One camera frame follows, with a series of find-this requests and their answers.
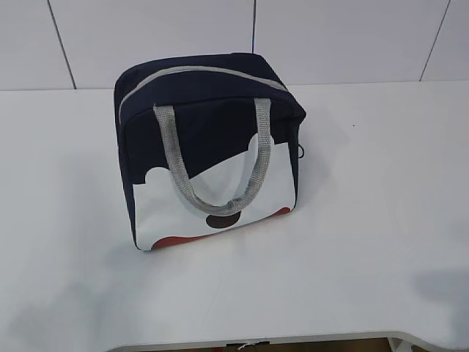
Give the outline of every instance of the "gray zipper trim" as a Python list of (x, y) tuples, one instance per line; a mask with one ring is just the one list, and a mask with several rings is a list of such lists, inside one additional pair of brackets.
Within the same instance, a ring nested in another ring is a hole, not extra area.
[(218, 72), (218, 73), (226, 73), (229, 75), (233, 76), (238, 76), (246, 79), (250, 79), (252, 81), (257, 81), (259, 83), (266, 84), (272, 88), (283, 90), (284, 92), (288, 92), (288, 89), (285, 88), (282, 84), (278, 83), (277, 81), (274, 81), (272, 79), (267, 79), (267, 78), (261, 78), (261, 77), (256, 77), (249, 75), (244, 72), (236, 71), (236, 70), (230, 70), (229, 68), (222, 68), (222, 67), (211, 67), (211, 66), (176, 66), (176, 67), (170, 67), (166, 68), (164, 70), (159, 70), (158, 72), (152, 73), (148, 77), (144, 78), (143, 80), (140, 81), (137, 86), (132, 89), (124, 98), (121, 100), (120, 105), (119, 105), (119, 123), (120, 123), (120, 112), (122, 110), (122, 105), (124, 105), (125, 101), (130, 98), (134, 93), (138, 92), (141, 88), (143, 88), (145, 85), (147, 85), (149, 82), (153, 81), (154, 79), (157, 79), (162, 76), (167, 76), (171, 75), (173, 73), (182, 73), (182, 72), (189, 72), (189, 71), (205, 71), (205, 72)]

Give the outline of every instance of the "red patch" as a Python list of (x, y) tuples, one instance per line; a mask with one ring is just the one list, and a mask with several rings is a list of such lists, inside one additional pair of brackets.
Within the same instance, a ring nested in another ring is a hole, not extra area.
[(272, 214), (271, 216), (277, 216), (277, 215), (288, 214), (290, 211), (291, 211), (290, 208), (288, 208), (288, 207), (283, 207), (282, 209), (280, 209), (279, 211), (275, 212), (275, 213)]
[(160, 240), (156, 241), (153, 246), (153, 249), (158, 249), (158, 248), (163, 248), (163, 247), (168, 247), (168, 246), (176, 246), (177, 244), (183, 244), (187, 242), (192, 242), (192, 241), (197, 241), (200, 240), (201, 238), (205, 238), (211, 235), (203, 235), (203, 236), (198, 236), (198, 237), (165, 237), (161, 238)]
[[(283, 207), (282, 209), (275, 212), (271, 216), (288, 214), (290, 211), (291, 211), (290, 208)], [(216, 235), (216, 234), (213, 233), (213, 234), (210, 234), (210, 235), (203, 235), (203, 236), (197, 236), (197, 237), (174, 237), (174, 236), (172, 236), (172, 237), (161, 238), (160, 240), (156, 241), (153, 244), (152, 250), (153, 249), (158, 249), (158, 248), (163, 248), (163, 247), (168, 247), (168, 246), (176, 246), (177, 244), (183, 244), (183, 243), (187, 243), (187, 242), (197, 241), (197, 240), (200, 240), (202, 238), (206, 238), (206, 237), (211, 236), (211, 235)]]

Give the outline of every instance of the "wall tile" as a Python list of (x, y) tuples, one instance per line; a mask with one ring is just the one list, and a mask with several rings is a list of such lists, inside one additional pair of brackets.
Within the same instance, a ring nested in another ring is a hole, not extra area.
[(469, 1), (452, 0), (424, 81), (469, 79)]
[(288, 84), (417, 81), (446, 0), (258, 0), (255, 51)]
[(53, 0), (78, 88), (171, 56), (251, 51), (254, 0)]
[(0, 90), (72, 88), (46, 1), (0, 1)]

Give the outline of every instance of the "navy blue bag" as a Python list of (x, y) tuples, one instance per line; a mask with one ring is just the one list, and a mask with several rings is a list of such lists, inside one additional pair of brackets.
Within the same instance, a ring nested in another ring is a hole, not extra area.
[(305, 111), (256, 54), (161, 59), (114, 90), (119, 163), (139, 249), (290, 212)]

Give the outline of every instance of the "gray mesh handle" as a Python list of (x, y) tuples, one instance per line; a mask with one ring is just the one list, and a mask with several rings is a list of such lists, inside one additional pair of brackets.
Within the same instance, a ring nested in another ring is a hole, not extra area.
[(174, 183), (184, 198), (204, 213), (215, 216), (236, 214), (252, 203), (264, 183), (270, 161), (270, 99), (255, 98), (254, 105), (256, 106), (259, 137), (256, 163), (243, 195), (230, 200), (225, 205), (211, 205), (195, 194), (181, 156), (174, 109), (172, 106), (153, 106), (156, 120), (160, 125), (164, 153)]

